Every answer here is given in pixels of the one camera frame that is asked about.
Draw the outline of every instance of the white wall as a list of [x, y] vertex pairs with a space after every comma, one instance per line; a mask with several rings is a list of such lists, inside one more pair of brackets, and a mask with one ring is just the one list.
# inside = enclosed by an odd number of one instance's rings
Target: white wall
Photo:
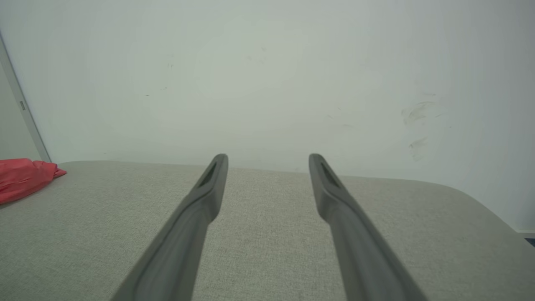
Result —
[[2, 0], [53, 161], [206, 164], [458, 188], [535, 231], [529, 0]]

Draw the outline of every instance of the red fabric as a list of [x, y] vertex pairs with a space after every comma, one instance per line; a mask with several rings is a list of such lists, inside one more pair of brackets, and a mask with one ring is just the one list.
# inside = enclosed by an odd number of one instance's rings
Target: red fabric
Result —
[[54, 163], [30, 159], [0, 160], [0, 204], [30, 195], [67, 172]]

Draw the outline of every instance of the gray upholstered surface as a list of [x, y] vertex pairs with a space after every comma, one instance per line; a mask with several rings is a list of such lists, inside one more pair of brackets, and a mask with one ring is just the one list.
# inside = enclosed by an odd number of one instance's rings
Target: gray upholstered surface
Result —
[[[107, 300], [203, 167], [70, 162], [0, 207], [1, 300]], [[342, 177], [430, 300], [533, 300], [535, 248], [469, 196]], [[194, 300], [344, 300], [307, 174], [229, 170]]]

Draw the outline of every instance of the red cloth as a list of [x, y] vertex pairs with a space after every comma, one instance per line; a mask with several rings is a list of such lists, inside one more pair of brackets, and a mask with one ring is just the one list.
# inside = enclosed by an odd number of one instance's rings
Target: red cloth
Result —
[[30, 195], [67, 172], [57, 164], [30, 159], [0, 160], [0, 204]]

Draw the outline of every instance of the gray fabric surface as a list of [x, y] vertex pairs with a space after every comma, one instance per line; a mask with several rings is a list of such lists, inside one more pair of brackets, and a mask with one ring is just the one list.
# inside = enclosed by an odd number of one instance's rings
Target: gray fabric surface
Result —
[[[70, 162], [0, 207], [1, 300], [108, 300], [204, 167]], [[430, 300], [533, 300], [535, 248], [471, 197], [341, 177]], [[193, 300], [344, 300], [308, 174], [230, 169]]]

